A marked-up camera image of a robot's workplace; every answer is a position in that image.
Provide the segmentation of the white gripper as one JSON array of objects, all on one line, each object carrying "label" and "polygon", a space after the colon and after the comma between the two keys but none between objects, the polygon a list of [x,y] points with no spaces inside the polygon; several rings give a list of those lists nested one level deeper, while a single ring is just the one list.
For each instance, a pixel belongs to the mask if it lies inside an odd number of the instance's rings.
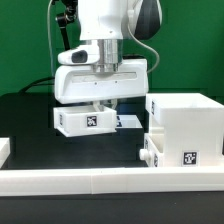
[{"label": "white gripper", "polygon": [[[91,66],[60,66],[55,75],[54,94],[62,104],[109,100],[116,109],[119,98],[144,96],[148,92],[147,61],[127,59],[117,72],[96,73]],[[96,112],[102,111],[93,102]]]}]

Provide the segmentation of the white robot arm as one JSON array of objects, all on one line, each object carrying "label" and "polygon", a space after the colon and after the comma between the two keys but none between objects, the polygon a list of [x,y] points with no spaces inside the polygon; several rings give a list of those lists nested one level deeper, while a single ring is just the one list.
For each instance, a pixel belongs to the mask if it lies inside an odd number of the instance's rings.
[{"label": "white robot arm", "polygon": [[145,95],[147,60],[124,58],[123,41],[142,44],[158,32],[160,1],[78,0],[77,16],[82,44],[58,55],[55,98],[70,104]]}]

